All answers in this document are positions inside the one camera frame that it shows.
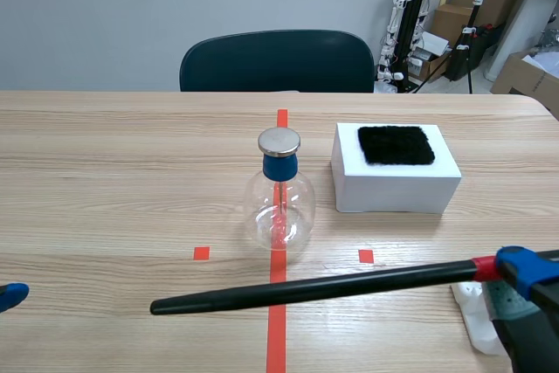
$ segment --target black tripod stand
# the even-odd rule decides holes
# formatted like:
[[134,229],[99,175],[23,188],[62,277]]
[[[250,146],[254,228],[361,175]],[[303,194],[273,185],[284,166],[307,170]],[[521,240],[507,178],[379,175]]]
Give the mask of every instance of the black tripod stand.
[[468,86],[470,93],[473,93],[472,87],[472,68],[470,62],[470,49],[472,47],[473,37],[475,35],[475,20],[478,16],[480,11],[480,7],[483,4],[483,0],[473,0],[473,11],[470,19],[468,21],[467,27],[465,27],[460,34],[456,45],[452,48],[452,51],[446,58],[437,66],[437,68],[427,76],[425,81],[420,85],[417,86],[416,84],[410,82],[409,79],[409,72],[408,72],[408,56],[411,51],[411,41],[413,38],[413,33],[416,29],[416,24],[419,17],[419,11],[421,9],[421,3],[423,0],[413,0],[404,12],[404,16],[402,18],[402,25],[400,27],[400,32],[398,33],[397,39],[397,48],[395,51],[395,56],[397,61],[392,65],[392,69],[394,73],[401,73],[404,75],[403,80],[395,81],[399,93],[408,93],[413,92],[417,93],[419,90],[427,83],[438,70],[445,65],[445,63],[452,57],[454,54],[465,55],[466,57],[466,65],[468,71]]

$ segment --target black stick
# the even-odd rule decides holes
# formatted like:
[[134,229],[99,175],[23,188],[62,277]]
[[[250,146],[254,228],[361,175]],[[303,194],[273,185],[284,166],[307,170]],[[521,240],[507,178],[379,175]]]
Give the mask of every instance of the black stick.
[[[545,259],[559,260],[559,251],[540,252],[539,255]],[[472,259],[469,259],[445,264],[236,287],[171,297],[154,301],[150,311],[152,314],[199,314],[286,305],[303,301],[472,281],[476,274],[479,274],[478,267]]]

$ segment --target floor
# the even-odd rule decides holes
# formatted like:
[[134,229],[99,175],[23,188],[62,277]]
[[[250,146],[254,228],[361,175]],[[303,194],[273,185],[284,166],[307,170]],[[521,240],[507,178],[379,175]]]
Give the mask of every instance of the floor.
[[[483,72],[488,64],[488,62],[482,63],[480,67],[472,72],[473,93],[484,95],[491,94],[490,90],[493,86],[493,82],[490,82],[483,76]],[[419,92],[469,94],[468,78],[464,77],[456,82],[451,82],[443,76],[432,83],[428,83]]]

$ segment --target red stripe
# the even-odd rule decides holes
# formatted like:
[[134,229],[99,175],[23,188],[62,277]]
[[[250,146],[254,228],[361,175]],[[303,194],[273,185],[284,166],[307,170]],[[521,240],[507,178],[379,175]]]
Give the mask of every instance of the red stripe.
[[[278,127],[287,127],[287,110],[278,110]],[[270,282],[287,281],[286,212],[287,190],[284,183],[276,183],[273,188],[274,226],[272,232],[272,252],[270,255]],[[287,344],[286,307],[273,306],[268,309],[268,346],[266,373],[286,373]]]

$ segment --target white sink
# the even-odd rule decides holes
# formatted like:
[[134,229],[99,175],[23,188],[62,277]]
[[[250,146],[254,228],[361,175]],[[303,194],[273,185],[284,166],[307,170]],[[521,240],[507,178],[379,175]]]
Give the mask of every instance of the white sink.
[[486,78],[495,81],[508,56],[532,48],[540,40],[553,13],[557,0],[523,0],[515,17],[501,40],[492,64],[486,70]]

